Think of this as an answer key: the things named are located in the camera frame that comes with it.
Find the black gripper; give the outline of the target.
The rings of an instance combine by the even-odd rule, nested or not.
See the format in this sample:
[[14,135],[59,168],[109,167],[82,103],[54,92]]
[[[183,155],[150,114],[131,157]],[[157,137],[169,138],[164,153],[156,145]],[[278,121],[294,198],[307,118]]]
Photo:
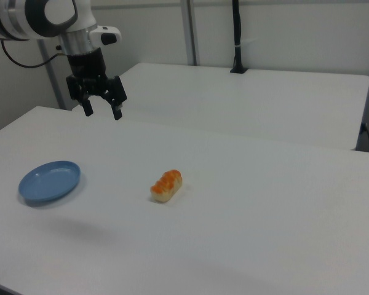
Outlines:
[[101,49],[85,55],[68,55],[72,74],[66,77],[69,94],[72,100],[80,100],[87,117],[93,114],[89,96],[104,96],[111,105],[115,120],[122,117],[121,107],[127,99],[124,86],[119,76],[108,78],[106,65]]

